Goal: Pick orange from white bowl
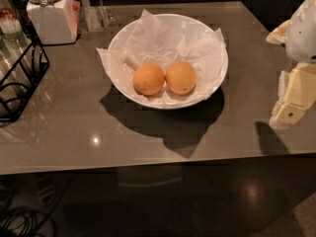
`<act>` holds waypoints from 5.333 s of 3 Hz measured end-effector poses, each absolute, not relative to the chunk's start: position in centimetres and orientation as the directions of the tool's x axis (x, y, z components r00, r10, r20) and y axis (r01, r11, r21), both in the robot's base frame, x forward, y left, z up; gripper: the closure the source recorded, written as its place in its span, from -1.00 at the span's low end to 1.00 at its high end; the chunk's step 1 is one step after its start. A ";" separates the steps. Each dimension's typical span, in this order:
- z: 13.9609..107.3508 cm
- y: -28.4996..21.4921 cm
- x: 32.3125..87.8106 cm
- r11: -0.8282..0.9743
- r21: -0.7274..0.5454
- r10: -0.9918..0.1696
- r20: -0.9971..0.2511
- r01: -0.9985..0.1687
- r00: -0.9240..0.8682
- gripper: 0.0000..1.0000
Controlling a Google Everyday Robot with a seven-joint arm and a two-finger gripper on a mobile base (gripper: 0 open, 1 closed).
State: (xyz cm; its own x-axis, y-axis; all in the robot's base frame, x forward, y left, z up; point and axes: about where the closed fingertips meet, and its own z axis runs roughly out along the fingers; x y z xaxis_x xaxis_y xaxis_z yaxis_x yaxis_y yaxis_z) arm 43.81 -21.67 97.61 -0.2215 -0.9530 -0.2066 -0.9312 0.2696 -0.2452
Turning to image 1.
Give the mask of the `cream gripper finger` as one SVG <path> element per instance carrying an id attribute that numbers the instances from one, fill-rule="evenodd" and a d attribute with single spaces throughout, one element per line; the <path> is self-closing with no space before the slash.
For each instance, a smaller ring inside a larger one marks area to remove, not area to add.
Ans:
<path id="1" fill-rule="evenodd" d="M 282 71 L 277 96 L 270 126 L 286 129 L 298 123 L 316 102 L 316 65 L 299 62 L 290 72 Z"/>
<path id="2" fill-rule="evenodd" d="M 271 44 L 285 44 L 287 28 L 289 26 L 290 20 L 287 20 L 275 28 L 266 37 L 266 41 Z"/>

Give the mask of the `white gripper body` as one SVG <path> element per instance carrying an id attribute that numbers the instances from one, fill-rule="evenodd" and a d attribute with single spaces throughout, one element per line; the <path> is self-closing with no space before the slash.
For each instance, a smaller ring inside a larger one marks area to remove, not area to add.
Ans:
<path id="1" fill-rule="evenodd" d="M 291 16 L 285 51 L 295 61 L 316 62 L 316 0 L 304 0 Z"/>

